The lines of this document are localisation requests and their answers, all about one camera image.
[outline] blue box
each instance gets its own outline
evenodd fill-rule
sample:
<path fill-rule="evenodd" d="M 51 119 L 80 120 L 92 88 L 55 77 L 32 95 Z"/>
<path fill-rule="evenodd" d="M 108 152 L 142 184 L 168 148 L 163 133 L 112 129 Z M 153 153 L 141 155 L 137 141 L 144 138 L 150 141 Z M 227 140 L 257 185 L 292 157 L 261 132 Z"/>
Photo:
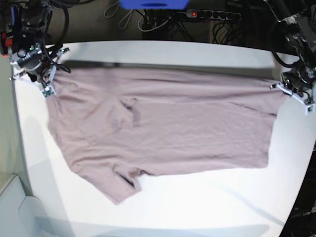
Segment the blue box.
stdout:
<path fill-rule="evenodd" d="M 184 9 L 189 0 L 120 0 L 125 9 Z"/>

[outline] power strip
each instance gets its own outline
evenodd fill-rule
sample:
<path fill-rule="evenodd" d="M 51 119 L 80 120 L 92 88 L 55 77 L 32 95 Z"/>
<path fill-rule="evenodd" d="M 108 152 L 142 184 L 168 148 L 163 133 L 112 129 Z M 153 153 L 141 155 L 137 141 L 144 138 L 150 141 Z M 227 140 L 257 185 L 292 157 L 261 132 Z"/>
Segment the power strip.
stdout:
<path fill-rule="evenodd" d="M 227 11 L 194 10 L 188 9 L 186 15 L 189 18 L 213 19 L 225 21 L 240 21 L 241 14 Z"/>

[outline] white table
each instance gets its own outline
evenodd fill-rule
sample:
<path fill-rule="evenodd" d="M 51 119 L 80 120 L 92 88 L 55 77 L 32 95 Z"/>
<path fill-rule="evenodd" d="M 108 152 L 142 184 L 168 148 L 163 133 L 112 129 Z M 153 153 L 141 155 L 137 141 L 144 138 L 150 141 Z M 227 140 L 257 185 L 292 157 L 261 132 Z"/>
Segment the white table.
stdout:
<path fill-rule="evenodd" d="M 267 51 L 187 42 L 108 41 L 68 44 L 63 59 L 195 66 L 242 73 L 276 70 Z M 33 193 L 55 232 L 68 237 L 277 237 L 300 190 L 316 139 L 316 116 L 294 99 L 280 108 L 265 169 L 142 176 L 142 192 L 115 206 L 73 174 L 46 125 L 40 92 L 16 82 Z"/>

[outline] shirt sleeve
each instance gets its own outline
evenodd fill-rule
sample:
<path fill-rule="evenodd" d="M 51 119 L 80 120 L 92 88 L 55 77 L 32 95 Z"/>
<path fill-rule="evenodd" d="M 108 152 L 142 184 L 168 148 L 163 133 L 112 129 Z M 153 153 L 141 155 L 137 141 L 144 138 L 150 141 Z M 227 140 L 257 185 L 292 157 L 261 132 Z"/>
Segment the shirt sleeve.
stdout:
<path fill-rule="evenodd" d="M 93 184 L 115 205 L 141 191 L 138 169 L 111 164 L 74 164 L 72 172 Z"/>

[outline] white cable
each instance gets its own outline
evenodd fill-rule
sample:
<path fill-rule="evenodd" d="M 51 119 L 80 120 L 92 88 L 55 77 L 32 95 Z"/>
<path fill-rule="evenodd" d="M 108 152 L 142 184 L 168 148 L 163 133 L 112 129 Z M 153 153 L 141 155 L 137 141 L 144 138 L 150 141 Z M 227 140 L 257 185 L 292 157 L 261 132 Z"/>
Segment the white cable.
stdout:
<path fill-rule="evenodd" d="M 168 20 L 166 20 L 165 22 L 163 22 L 161 25 L 159 25 L 159 26 L 157 26 L 157 27 L 155 27 L 155 28 L 149 29 L 149 30 L 143 30 L 143 29 L 140 27 L 139 23 L 140 23 L 140 21 L 141 21 L 142 19 L 143 19 L 143 17 L 141 17 L 141 18 L 138 20 L 138 22 L 137 22 L 137 27 L 138 27 L 138 29 L 139 29 L 141 32 L 150 32 L 150 31 L 155 31 L 155 30 L 159 29 L 160 27 L 163 27 L 165 24 L 167 24 L 167 23 L 169 22 L 169 20 L 171 19 L 171 17 L 169 17 Z"/>
<path fill-rule="evenodd" d="M 107 15 L 107 13 L 113 8 L 113 13 L 111 15 Z M 113 17 L 117 11 L 119 9 L 119 1 L 108 6 L 107 8 L 105 8 L 104 12 L 103 12 L 103 15 L 105 18 L 111 18 Z M 118 23 L 118 27 L 121 29 L 121 30 L 124 30 L 127 26 L 128 26 L 128 23 L 130 21 L 130 18 L 132 17 L 134 13 L 134 10 L 130 10 Z"/>

